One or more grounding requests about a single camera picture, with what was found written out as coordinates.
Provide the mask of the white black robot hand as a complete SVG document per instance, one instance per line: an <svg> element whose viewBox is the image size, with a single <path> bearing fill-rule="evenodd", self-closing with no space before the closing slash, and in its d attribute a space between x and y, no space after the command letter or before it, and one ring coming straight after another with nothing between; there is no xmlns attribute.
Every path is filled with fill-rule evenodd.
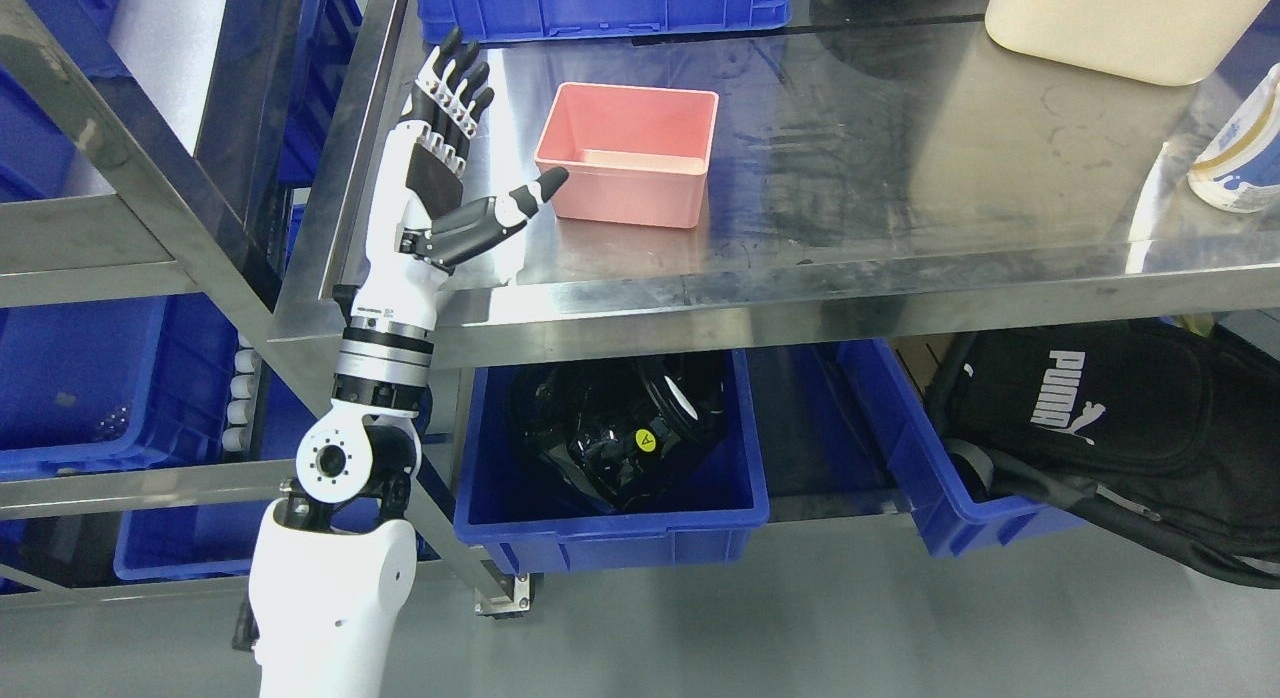
<svg viewBox="0 0 1280 698"><path fill-rule="evenodd" d="M434 330L436 293L457 266L522 231L564 186L564 168L466 202L470 145L495 92L479 45L453 27L429 47L387 134L367 220L369 272L344 306L351 330Z"/></svg>

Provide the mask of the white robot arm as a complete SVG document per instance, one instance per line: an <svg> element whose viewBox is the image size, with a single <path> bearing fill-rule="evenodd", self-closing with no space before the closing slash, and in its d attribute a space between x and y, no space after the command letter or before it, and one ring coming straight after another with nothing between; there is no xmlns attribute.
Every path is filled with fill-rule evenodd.
<svg viewBox="0 0 1280 698"><path fill-rule="evenodd" d="M262 697L376 697L417 566L404 514L434 323L357 312L329 410L260 523L247 601Z"/></svg>

